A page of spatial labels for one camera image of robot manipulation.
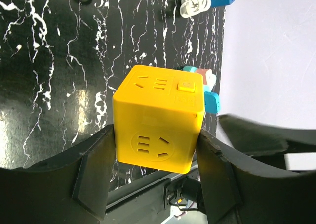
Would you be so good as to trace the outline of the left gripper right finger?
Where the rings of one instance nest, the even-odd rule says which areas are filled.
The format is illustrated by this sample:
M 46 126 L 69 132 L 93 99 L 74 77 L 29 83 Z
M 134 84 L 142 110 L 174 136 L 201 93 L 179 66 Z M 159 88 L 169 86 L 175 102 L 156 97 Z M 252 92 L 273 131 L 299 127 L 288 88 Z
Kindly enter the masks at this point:
M 315 171 L 267 165 L 206 130 L 198 137 L 197 161 L 210 224 L 315 223 Z

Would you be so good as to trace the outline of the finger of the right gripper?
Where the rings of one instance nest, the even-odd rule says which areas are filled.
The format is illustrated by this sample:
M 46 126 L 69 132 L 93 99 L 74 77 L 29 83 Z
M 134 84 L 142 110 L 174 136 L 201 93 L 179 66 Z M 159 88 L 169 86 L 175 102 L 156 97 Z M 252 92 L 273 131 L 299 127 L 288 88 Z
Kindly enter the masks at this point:
M 267 165 L 286 169 L 285 155 L 314 153 L 316 131 L 268 126 L 231 114 L 218 122 L 234 149 Z

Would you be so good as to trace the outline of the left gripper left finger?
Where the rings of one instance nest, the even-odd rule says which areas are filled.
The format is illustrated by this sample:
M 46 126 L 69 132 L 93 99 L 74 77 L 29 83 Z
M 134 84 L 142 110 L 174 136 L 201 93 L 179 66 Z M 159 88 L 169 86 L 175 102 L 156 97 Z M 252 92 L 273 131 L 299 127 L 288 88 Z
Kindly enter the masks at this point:
M 28 168 L 0 171 L 3 224 L 98 224 L 115 159 L 114 128 Z

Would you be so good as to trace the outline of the light blue plug adapter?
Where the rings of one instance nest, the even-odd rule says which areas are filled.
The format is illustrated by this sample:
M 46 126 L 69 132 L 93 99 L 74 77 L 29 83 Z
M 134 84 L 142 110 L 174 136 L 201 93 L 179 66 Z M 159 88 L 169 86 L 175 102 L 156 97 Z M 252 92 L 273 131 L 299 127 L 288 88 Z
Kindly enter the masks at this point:
M 205 111 L 209 114 L 218 114 L 221 109 L 220 97 L 217 93 L 204 92 Z

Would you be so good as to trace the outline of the pink plug adapter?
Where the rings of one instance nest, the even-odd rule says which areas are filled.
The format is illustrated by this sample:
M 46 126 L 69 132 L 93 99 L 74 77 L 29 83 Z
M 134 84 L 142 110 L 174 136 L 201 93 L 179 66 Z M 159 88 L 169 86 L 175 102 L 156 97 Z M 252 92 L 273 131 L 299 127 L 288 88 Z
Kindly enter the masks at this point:
M 196 69 L 195 73 L 203 76 L 204 91 L 212 92 L 217 80 L 213 71 L 211 69 Z

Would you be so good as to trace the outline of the yellow cube adapter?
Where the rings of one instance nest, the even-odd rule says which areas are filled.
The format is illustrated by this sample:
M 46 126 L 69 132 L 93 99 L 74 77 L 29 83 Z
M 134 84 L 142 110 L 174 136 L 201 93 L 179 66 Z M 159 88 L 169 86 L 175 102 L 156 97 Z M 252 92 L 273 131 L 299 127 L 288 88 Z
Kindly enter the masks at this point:
M 187 173 L 204 113 L 202 75 L 133 66 L 113 95 L 117 160 Z

